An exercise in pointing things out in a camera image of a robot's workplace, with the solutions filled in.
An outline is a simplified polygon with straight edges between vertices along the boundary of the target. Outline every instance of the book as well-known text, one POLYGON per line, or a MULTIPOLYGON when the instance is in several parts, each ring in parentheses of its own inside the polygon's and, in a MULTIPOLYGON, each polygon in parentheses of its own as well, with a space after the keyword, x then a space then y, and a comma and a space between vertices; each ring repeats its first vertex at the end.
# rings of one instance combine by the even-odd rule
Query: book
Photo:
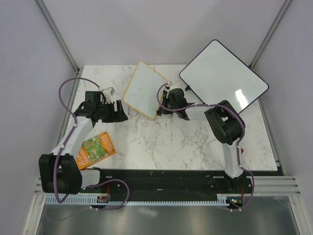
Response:
POLYGON ((113 143, 107 132, 84 141, 79 149, 76 162, 78 168, 83 170, 116 153, 113 143))

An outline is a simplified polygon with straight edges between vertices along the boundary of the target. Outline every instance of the white marble surface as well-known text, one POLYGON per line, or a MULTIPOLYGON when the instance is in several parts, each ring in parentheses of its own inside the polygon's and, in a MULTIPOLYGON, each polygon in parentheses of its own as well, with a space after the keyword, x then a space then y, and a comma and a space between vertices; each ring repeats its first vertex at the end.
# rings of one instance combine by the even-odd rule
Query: white marble surface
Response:
MULTIPOLYGON (((178 87, 185 85, 179 72, 185 65, 152 65, 156 71, 178 87)), ((122 99, 135 70, 135 65, 85 66, 82 77, 91 79, 102 88, 114 87, 114 99, 122 99)), ((73 110, 84 101, 85 91, 97 90, 81 81, 73 110)), ((188 102, 197 102, 191 92, 185 92, 188 102)), ((222 145, 215 139, 207 121, 185 121, 176 114, 162 115, 155 120, 123 104, 129 120, 121 123, 97 123, 86 139, 108 131, 117 154, 93 166, 116 169, 188 169, 223 170, 222 145)), ((277 170, 258 102, 241 113, 246 123, 243 166, 250 170, 277 170)))

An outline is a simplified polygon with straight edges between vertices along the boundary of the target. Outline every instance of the white board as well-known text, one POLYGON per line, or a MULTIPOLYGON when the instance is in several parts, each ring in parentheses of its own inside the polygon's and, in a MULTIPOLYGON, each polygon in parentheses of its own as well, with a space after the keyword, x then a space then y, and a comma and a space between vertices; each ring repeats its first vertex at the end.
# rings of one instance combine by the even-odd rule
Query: white board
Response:
POLYGON ((228 100, 240 113, 268 84, 219 41, 213 40, 179 74, 206 104, 228 100))
POLYGON ((159 103, 157 91, 167 80, 143 62, 139 62, 128 88, 124 94, 123 102, 150 119, 155 119, 159 103))

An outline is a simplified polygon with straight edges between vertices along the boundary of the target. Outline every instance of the black border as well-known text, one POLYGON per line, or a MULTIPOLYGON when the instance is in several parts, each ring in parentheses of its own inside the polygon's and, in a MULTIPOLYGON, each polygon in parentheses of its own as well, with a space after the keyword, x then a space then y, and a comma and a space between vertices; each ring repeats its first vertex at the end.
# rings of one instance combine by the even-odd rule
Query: black border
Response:
MULTIPOLYGON (((223 45, 223 43, 221 43, 219 40, 217 40, 217 39, 214 39, 214 40, 212 40, 202 51, 200 51, 200 53, 192 60, 192 61, 190 61, 189 62, 189 64, 188 65, 186 65, 186 67, 184 67, 183 68, 183 70, 182 71, 180 71, 180 73, 179 73, 179 77, 180 77, 180 79, 188 86, 188 84, 181 78, 181 76, 180 76, 180 74, 181 74, 181 72, 183 72, 184 70, 185 70, 185 68, 187 68, 213 41, 217 41, 217 42, 219 42, 224 48, 226 48, 231 54, 233 54, 238 60, 240 60, 240 62, 241 63, 243 63, 248 69, 250 69, 255 75, 257 75, 262 81, 264 81, 265 82, 265 84, 267 84, 267 86, 268 86, 268 88, 262 93, 262 94, 260 94, 254 101, 256 101, 258 98, 260 98, 265 92, 267 92, 268 91, 268 89, 269 89, 269 84, 265 81, 265 80, 263 80, 255 71, 253 71, 248 65, 246 65, 241 59, 239 59, 233 52, 231 52, 227 47, 225 47, 224 45, 223 45)), ((190 87, 190 90, 192 90, 192 92, 199 98, 199 100, 201 100, 201 102, 204 104, 204 102, 203 102, 203 100, 202 99, 200 99, 200 97, 194 92, 194 90, 190 87)), ((252 101, 250 104, 248 104, 244 109, 242 109, 239 113, 241 113, 243 110, 245 110, 247 107, 249 107, 254 101, 252 101)))

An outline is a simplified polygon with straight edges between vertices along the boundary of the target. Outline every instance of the shiny metal surface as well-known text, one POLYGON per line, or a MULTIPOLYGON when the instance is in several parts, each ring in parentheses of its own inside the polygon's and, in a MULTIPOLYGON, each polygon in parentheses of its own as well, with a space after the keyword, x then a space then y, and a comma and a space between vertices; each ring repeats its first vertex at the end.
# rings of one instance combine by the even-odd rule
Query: shiny metal surface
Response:
POLYGON ((228 100, 240 113, 268 90, 268 84, 219 41, 213 40, 179 76, 206 104, 228 100))
MULTIPOLYGON (((50 205, 61 219, 85 206, 50 205)), ((287 197, 255 197, 242 212, 213 207, 128 206, 116 211, 87 210, 61 223, 42 219, 44 235, 298 235, 287 197)))

